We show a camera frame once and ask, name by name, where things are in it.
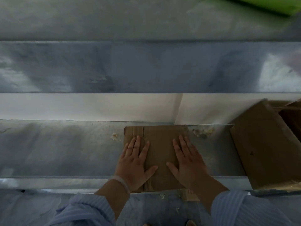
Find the green object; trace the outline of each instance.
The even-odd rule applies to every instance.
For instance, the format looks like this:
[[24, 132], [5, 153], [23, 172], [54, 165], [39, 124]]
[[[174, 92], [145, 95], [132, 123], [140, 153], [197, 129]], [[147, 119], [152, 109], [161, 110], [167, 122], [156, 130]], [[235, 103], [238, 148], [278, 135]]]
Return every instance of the green object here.
[[301, 0], [239, 0], [258, 7], [285, 14], [295, 15], [301, 10]]

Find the person's right hand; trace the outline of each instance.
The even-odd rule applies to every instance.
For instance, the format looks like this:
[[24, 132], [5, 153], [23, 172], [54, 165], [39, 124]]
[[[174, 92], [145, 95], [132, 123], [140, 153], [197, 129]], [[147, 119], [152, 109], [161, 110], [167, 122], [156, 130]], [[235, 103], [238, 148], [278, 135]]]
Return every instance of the person's right hand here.
[[186, 188], [195, 191], [200, 186], [203, 178], [209, 176], [206, 170], [206, 165], [201, 154], [196, 147], [191, 144], [188, 137], [183, 139], [179, 136], [181, 148], [174, 139], [173, 146], [175, 154], [179, 160], [179, 169], [173, 163], [167, 162], [166, 165], [170, 169], [175, 178]]

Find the bracelet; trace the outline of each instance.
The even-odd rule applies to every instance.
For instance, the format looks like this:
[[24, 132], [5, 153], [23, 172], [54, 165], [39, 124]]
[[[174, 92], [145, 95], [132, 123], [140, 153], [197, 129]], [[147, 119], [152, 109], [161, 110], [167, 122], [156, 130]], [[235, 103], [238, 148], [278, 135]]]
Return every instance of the bracelet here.
[[110, 181], [110, 180], [117, 180], [117, 181], [119, 181], [124, 186], [124, 188], [126, 189], [126, 192], [129, 194], [129, 197], [130, 197], [130, 189], [129, 189], [128, 185], [126, 184], [126, 182], [123, 180], [123, 178], [121, 178], [121, 177], [119, 177], [117, 175], [114, 175], [111, 178], [109, 178], [108, 181]]

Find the sleeve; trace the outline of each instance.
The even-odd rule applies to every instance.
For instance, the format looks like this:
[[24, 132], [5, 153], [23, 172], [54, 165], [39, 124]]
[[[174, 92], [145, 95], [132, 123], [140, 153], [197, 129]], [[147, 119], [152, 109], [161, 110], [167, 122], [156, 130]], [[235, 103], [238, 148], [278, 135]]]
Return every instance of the sleeve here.
[[56, 210], [57, 214], [45, 226], [50, 225], [89, 225], [115, 226], [115, 213], [104, 196], [76, 194], [67, 205]]
[[269, 200], [245, 191], [225, 191], [211, 206], [214, 226], [288, 226], [292, 222]]

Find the person's left hand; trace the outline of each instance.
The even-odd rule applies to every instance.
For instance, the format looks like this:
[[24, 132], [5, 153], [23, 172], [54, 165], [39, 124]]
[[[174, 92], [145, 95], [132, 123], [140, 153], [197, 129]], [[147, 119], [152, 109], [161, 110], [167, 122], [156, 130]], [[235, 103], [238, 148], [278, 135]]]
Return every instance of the person's left hand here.
[[133, 138], [130, 144], [123, 148], [121, 156], [116, 166], [115, 175], [120, 176], [128, 185], [130, 192], [137, 190], [142, 186], [158, 168], [152, 166], [144, 171], [144, 162], [150, 146], [149, 141], [145, 144], [142, 152], [139, 154], [140, 136]]

